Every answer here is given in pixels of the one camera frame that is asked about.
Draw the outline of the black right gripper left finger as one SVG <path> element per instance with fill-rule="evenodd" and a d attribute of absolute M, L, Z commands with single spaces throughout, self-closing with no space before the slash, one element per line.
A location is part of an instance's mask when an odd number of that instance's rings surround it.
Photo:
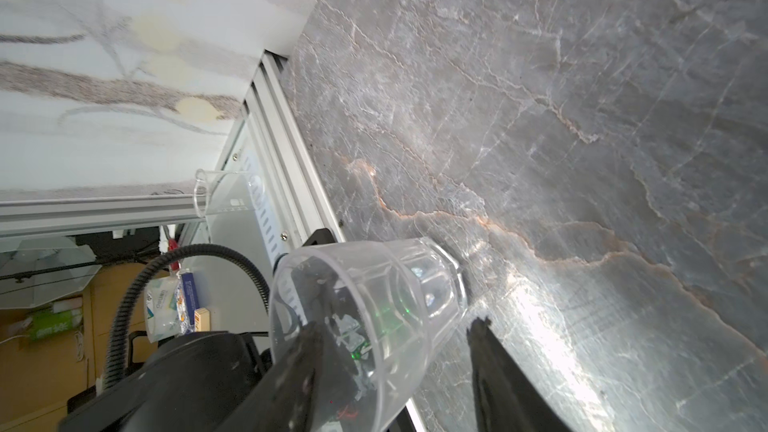
<path fill-rule="evenodd" d="M 218 426 L 220 431 L 309 431 L 324 360 L 321 327 L 301 327 L 288 352 Z"/>

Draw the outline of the clear cup behind rail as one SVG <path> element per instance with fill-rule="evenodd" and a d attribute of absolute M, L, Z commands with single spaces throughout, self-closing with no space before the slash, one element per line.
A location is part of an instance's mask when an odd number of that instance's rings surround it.
<path fill-rule="evenodd" d="M 254 212 L 264 196 L 262 180 L 241 171 L 207 171 L 195 173 L 193 206 L 198 217 L 235 212 Z"/>

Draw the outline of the clear glass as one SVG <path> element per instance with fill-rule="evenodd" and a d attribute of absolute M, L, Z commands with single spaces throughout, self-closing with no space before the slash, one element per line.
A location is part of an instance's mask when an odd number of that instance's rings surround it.
<path fill-rule="evenodd" d="M 458 261 L 428 237 L 296 249 L 269 302 L 275 361 L 302 326 L 323 335 L 314 431 L 386 430 L 467 310 Z"/>

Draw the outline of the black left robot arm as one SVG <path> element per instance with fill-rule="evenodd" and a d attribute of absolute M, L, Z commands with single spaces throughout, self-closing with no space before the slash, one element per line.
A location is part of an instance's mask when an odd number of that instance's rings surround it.
<path fill-rule="evenodd" d="M 267 367 L 248 333 L 197 332 L 161 346 L 127 374 L 128 322 L 158 272 L 195 256 L 224 259 L 268 285 L 244 255 L 221 245 L 179 247 L 151 261 L 127 289 L 110 331 L 103 391 L 58 425 L 61 431 L 308 431 L 319 396 L 324 337 L 300 327 L 288 352 Z"/>

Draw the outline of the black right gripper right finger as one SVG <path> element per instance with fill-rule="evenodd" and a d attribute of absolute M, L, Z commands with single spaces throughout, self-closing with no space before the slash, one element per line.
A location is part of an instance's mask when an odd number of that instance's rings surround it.
<path fill-rule="evenodd" d="M 467 329 L 472 390 L 480 431 L 568 431 L 491 330 L 476 318 Z"/>

